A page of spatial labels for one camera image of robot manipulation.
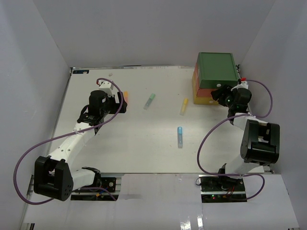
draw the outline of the green lid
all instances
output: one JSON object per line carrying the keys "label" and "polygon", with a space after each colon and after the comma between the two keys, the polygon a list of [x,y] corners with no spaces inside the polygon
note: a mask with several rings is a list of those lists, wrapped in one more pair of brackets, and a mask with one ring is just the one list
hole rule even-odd
{"label": "green lid", "polygon": [[155,94],[154,94],[154,93],[152,93],[152,95],[150,95],[150,97],[149,97],[149,98],[153,100],[153,99],[154,99],[154,97],[155,97]]}
{"label": "green lid", "polygon": [[217,85],[237,85],[239,79],[231,53],[199,53],[198,81],[200,89],[218,89]]}

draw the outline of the yellow tube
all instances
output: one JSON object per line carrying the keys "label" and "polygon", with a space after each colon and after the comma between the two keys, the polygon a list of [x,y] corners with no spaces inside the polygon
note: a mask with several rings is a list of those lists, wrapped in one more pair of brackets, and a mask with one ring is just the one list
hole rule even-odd
{"label": "yellow tube", "polygon": [[124,100],[128,104],[128,91],[124,92]]}
{"label": "yellow tube", "polygon": [[180,115],[182,115],[182,116],[184,115],[186,108],[187,108],[187,105],[188,105],[188,102],[189,102],[188,98],[185,98],[183,100],[182,107],[181,107],[181,110],[180,110]]}

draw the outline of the white floor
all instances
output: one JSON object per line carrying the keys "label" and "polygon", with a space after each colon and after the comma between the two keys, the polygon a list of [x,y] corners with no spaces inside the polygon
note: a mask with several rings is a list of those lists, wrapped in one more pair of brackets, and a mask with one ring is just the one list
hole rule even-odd
{"label": "white floor", "polygon": [[[280,175],[264,175],[266,184],[244,203],[202,204],[198,175],[126,174],[113,201],[53,200],[28,206],[24,223],[35,230],[287,230],[298,223]],[[259,177],[243,179],[247,196]],[[33,194],[32,201],[46,200]]]}
{"label": "white floor", "polygon": [[[72,74],[55,136],[71,132],[90,92],[97,90],[96,79],[113,80],[128,91],[127,112],[103,126],[74,161],[72,170],[84,166],[105,173],[200,173],[196,154],[206,133],[227,117],[219,105],[194,105],[193,69],[91,69],[89,74]],[[147,99],[155,93],[148,110]],[[184,98],[189,104],[184,116]],[[183,148],[177,147],[177,127],[183,127]],[[202,166],[211,171],[239,154],[243,131],[224,124],[208,138],[201,152]],[[63,140],[54,141],[54,150]],[[255,169],[263,172],[262,167]]]}

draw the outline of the test tube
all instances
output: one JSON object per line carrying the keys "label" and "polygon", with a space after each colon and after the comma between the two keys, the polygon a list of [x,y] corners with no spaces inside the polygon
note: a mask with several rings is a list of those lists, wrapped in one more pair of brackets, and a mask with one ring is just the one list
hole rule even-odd
{"label": "test tube", "polygon": [[183,100],[183,103],[182,103],[182,107],[181,107],[181,110],[180,110],[180,115],[184,115],[184,112],[186,111],[186,108],[187,108],[187,105],[188,105],[188,98],[185,98]]}
{"label": "test tube", "polygon": [[178,148],[182,148],[183,147],[182,127],[177,128],[177,134],[178,134]]}
{"label": "test tube", "polygon": [[128,104],[128,91],[124,92],[124,100]]}
{"label": "test tube", "polygon": [[155,97],[155,94],[152,93],[152,95],[150,95],[150,97],[148,98],[148,100],[147,100],[147,102],[146,102],[146,104],[144,106],[144,109],[148,109],[148,107],[150,106],[150,104],[153,101],[154,97]]}

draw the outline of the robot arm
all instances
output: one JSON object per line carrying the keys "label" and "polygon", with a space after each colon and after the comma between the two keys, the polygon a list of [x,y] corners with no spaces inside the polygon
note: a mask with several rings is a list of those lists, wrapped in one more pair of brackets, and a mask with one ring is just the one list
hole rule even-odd
{"label": "robot arm", "polygon": [[[248,113],[251,92],[245,80],[239,80],[233,88],[224,85],[211,94],[220,105],[229,108],[228,117]],[[252,116],[237,117],[230,120],[230,123],[244,131],[240,154],[225,164],[219,173],[244,175],[256,167],[277,162],[280,138],[278,124],[267,123]]]}
{"label": "robot arm", "polygon": [[244,175],[256,167],[277,162],[280,138],[278,124],[260,121],[252,116],[241,116],[234,119],[233,125],[244,130],[244,135],[240,154],[225,165],[226,174]]}
{"label": "robot arm", "polygon": [[[76,134],[67,137],[47,157],[40,156],[35,161],[35,193],[65,201],[76,189],[100,185],[100,171],[97,169],[83,167],[73,173],[70,171],[75,157],[100,127],[85,132],[79,130],[103,123],[106,115],[114,114],[119,109],[120,102],[116,103],[112,93],[113,85],[109,82],[99,82],[99,85],[99,90],[91,92],[89,104],[81,111],[73,130]],[[126,108],[127,103],[123,101],[120,113],[125,113]]]}

